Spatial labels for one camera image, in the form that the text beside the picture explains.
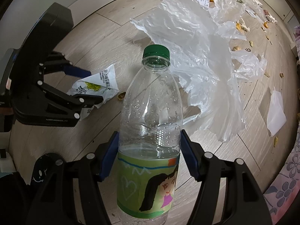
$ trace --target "plastic bottle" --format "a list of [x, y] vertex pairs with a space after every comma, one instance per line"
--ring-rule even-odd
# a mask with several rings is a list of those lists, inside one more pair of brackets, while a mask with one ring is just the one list
[[147, 46], [142, 64], [121, 113], [117, 202], [123, 225], [164, 224], [178, 172], [182, 103], [169, 50]]

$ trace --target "white wall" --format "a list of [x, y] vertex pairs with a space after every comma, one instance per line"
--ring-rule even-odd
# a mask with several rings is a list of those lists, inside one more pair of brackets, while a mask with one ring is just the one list
[[57, 2], [70, 6], [77, 0], [13, 0], [0, 20], [0, 58], [8, 48], [19, 48], [39, 17]]

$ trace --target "green label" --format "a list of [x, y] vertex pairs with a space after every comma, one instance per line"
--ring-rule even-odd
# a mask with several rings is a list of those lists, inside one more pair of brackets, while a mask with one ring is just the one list
[[142, 160], [118, 153], [117, 202], [136, 218], [155, 218], [171, 208], [179, 155]]

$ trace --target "clear plastic bag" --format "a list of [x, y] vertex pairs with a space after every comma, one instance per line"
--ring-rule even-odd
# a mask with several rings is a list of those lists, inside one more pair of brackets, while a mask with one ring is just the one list
[[275, 88], [271, 91], [271, 101], [267, 116], [267, 128], [273, 137], [285, 124], [287, 118], [283, 111], [283, 101], [280, 92]]
[[245, 13], [245, 4], [240, 4], [233, 0], [214, 0], [214, 8], [209, 8], [208, 11], [216, 23], [224, 23], [227, 21], [239, 21]]
[[163, 0], [153, 13], [132, 23], [170, 51], [170, 71], [201, 113], [194, 126], [227, 142], [245, 129], [244, 111], [226, 36], [196, 0]]
[[252, 82], [261, 78], [266, 70], [267, 60], [261, 56], [259, 60], [252, 52], [239, 50], [231, 52], [231, 59], [236, 59], [241, 63], [234, 74], [240, 82]]

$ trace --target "white plastic bag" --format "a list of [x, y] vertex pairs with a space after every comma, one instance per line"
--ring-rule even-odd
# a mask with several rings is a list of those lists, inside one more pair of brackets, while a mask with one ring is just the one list
[[163, 0], [152, 14], [131, 22], [169, 49], [171, 73], [188, 93], [188, 104], [201, 110], [196, 126], [222, 142], [245, 129], [228, 39], [204, 7], [196, 0]]
[[90, 114], [94, 107], [99, 108], [106, 101], [113, 98], [118, 92], [115, 64], [112, 64], [100, 73], [77, 80], [67, 94], [85, 94], [103, 97], [103, 102], [100, 104], [94, 105], [91, 108], [82, 108], [80, 113], [80, 119], [82, 120]]
[[283, 111], [283, 101], [280, 92], [275, 90], [271, 91], [271, 101], [269, 112], [267, 116], [267, 128], [273, 137], [285, 124], [287, 118]]
[[246, 6], [233, 0], [214, 0], [214, 8], [208, 11], [216, 23], [224, 23], [227, 21], [239, 21], [245, 13]]
[[263, 77], [267, 60], [264, 56], [259, 60], [252, 52], [245, 50], [239, 50], [231, 52], [231, 59], [236, 59], [241, 63], [237, 70], [234, 70], [234, 74], [240, 82], [252, 82]]

